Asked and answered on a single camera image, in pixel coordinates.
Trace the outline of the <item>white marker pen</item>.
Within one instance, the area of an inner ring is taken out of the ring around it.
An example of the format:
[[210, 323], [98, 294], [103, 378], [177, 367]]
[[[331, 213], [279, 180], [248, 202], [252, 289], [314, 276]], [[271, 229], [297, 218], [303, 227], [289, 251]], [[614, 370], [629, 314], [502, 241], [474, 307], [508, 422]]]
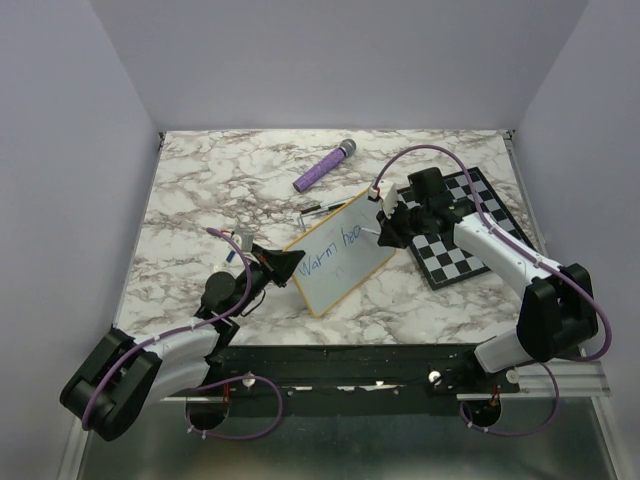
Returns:
[[368, 234], [376, 235], [376, 236], [380, 236], [381, 235], [381, 232], [378, 231], [378, 230], [373, 230], [373, 229], [364, 228], [364, 227], [360, 227], [360, 231], [368, 233]]

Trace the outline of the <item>yellow framed whiteboard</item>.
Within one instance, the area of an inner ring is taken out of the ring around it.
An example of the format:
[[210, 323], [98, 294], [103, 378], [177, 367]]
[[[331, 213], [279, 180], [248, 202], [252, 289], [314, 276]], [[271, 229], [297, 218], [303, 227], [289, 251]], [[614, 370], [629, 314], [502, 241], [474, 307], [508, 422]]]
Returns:
[[314, 317], [327, 313], [396, 253], [378, 246], [378, 236], [360, 231], [379, 231], [378, 212], [363, 191], [285, 247], [306, 252], [292, 278]]

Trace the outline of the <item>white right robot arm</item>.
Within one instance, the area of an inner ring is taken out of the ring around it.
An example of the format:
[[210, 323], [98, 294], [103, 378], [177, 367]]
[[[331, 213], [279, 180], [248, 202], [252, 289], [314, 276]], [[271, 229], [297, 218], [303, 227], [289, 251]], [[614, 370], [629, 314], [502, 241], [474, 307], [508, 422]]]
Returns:
[[375, 181], [368, 189], [369, 199], [379, 206], [379, 246], [406, 248], [419, 236], [438, 236], [479, 259], [521, 300], [516, 326], [476, 346], [471, 360], [461, 365], [467, 389], [483, 391], [497, 372], [546, 362], [597, 334], [591, 280], [582, 266], [562, 266], [516, 240], [467, 195], [455, 197], [437, 168], [408, 180], [413, 207], [391, 182]]

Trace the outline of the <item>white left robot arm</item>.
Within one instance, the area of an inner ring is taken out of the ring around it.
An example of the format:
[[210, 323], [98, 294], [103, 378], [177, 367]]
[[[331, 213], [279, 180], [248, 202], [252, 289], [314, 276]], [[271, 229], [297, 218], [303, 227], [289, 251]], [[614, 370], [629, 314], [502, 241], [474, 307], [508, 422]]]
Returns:
[[253, 245], [249, 269], [209, 276], [200, 306], [173, 334], [134, 337], [111, 328], [60, 394], [60, 403], [103, 440], [124, 434], [142, 410], [183, 390], [214, 393], [222, 380], [209, 358], [226, 348], [239, 325], [233, 320], [264, 293], [284, 287], [303, 260], [302, 250], [269, 250]]

